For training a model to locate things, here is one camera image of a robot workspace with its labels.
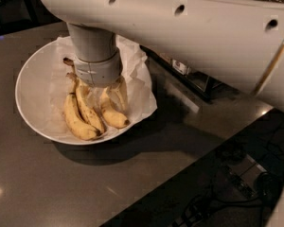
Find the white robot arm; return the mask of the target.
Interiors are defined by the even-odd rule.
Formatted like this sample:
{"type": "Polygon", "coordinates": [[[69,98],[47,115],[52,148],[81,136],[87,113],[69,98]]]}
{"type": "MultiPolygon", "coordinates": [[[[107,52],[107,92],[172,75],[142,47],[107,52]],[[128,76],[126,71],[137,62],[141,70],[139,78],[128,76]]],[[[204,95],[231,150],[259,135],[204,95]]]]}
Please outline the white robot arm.
{"type": "Polygon", "coordinates": [[[255,0],[41,0],[67,23],[77,75],[120,74],[121,35],[166,53],[284,113],[284,4],[255,0]]]}

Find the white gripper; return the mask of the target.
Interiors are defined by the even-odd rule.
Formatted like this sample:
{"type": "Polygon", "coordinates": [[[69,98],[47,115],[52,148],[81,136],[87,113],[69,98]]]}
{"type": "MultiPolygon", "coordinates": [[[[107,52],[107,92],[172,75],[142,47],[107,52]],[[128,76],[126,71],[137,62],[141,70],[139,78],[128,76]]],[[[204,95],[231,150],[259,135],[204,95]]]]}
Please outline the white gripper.
{"type": "Polygon", "coordinates": [[[106,61],[87,62],[75,58],[74,67],[75,74],[80,78],[80,95],[89,108],[98,108],[102,88],[113,84],[108,89],[110,99],[121,112],[127,111],[127,84],[121,76],[123,65],[119,49],[106,61]]]}

